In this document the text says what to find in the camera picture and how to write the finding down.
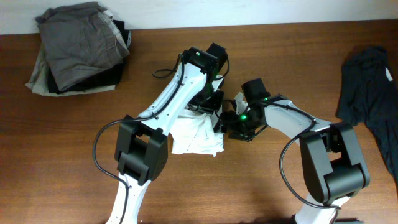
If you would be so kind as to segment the white t-shirt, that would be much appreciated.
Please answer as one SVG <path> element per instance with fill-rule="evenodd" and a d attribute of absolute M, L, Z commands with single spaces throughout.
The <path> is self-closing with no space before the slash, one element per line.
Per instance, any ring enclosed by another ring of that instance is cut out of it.
<path fill-rule="evenodd" d="M 172 154 L 209 154 L 224 151 L 223 134 L 214 131 L 218 122 L 215 114 L 199 113 L 184 108 L 171 127 Z"/>

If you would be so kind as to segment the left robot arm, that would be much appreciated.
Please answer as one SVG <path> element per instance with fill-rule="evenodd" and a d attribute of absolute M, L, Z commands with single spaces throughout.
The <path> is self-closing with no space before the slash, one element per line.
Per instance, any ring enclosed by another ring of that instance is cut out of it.
<path fill-rule="evenodd" d="M 223 94 L 217 76 L 228 60 L 216 43 L 179 55 L 175 75 L 159 97 L 137 118 L 125 116 L 119 126 L 114 158 L 119 187 L 108 223 L 137 223 L 144 194 L 168 159 L 167 137 L 183 109 L 204 115 L 219 112 Z"/>

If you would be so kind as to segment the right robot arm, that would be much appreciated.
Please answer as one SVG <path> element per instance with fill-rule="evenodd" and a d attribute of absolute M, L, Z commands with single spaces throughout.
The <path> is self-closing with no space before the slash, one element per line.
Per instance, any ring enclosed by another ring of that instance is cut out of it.
<path fill-rule="evenodd" d="M 217 129 L 231 139 L 252 141 L 266 128 L 287 137 L 279 157 L 279 172 L 290 191 L 283 164 L 288 148 L 300 147 L 307 198 L 293 195 L 303 207 L 292 217 L 293 223 L 339 223 L 344 203 L 370 183 L 370 174 L 357 135 L 351 124 L 318 119 L 296 107 L 283 95 L 271 95 L 257 78 L 242 85 L 231 100 L 233 110 L 216 112 Z"/>

